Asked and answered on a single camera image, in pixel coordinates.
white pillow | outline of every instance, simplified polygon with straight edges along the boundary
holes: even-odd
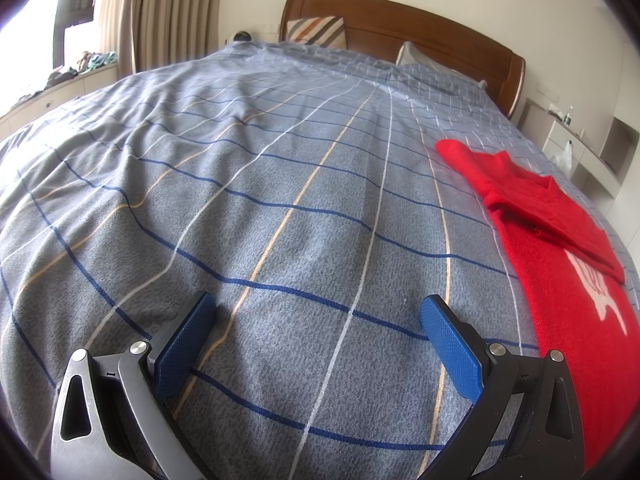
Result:
[[[482,81],[476,81],[475,79],[471,79],[470,77],[461,74],[457,70],[453,70],[447,66],[441,65],[440,63],[434,61],[429,56],[421,53],[420,50],[411,42],[405,41],[400,47],[400,51],[398,52],[398,59],[396,59],[396,66],[407,65],[411,63],[420,63],[432,70],[436,70],[437,72],[456,74],[463,79],[466,79],[470,83],[478,86],[478,88],[485,89],[486,81],[482,79]]]

bottle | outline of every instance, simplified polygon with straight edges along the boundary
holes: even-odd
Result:
[[[569,106],[569,111],[564,116],[564,121],[562,121],[562,124],[564,124],[564,126],[569,126],[569,124],[571,124],[571,112],[573,111],[574,111],[574,107]]]

red cloth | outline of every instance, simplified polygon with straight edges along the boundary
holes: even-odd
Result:
[[[436,150],[482,197],[529,302],[540,355],[559,349],[567,359],[589,468],[640,400],[640,326],[622,266],[604,231],[551,176],[456,140]]]

white wall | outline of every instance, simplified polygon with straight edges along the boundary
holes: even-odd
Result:
[[[640,132],[640,57],[630,43],[625,45],[615,115]],[[620,193],[607,212],[607,220],[640,269],[640,147],[636,149]]]
[[[238,30],[277,41],[286,0],[220,0],[221,45]],[[574,106],[572,129],[599,153],[616,106],[626,36],[602,0],[393,0],[463,23],[527,61],[524,95],[546,108],[542,83]]]

pillow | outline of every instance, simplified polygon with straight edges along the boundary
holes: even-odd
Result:
[[[429,56],[421,53],[418,48],[411,42],[405,41],[400,47],[400,52],[398,52],[398,59],[396,60],[396,66],[402,66],[411,63],[420,63],[432,70],[437,72],[442,72],[445,74],[455,74],[460,76],[462,79],[469,81],[470,83],[478,86],[478,88],[485,89],[486,81],[482,79],[482,81],[476,81],[475,79],[471,79],[470,77],[461,74],[457,70],[453,70],[452,68],[448,68],[440,63],[435,62]]]
[[[307,45],[347,48],[344,20],[340,16],[287,22],[287,40]]]

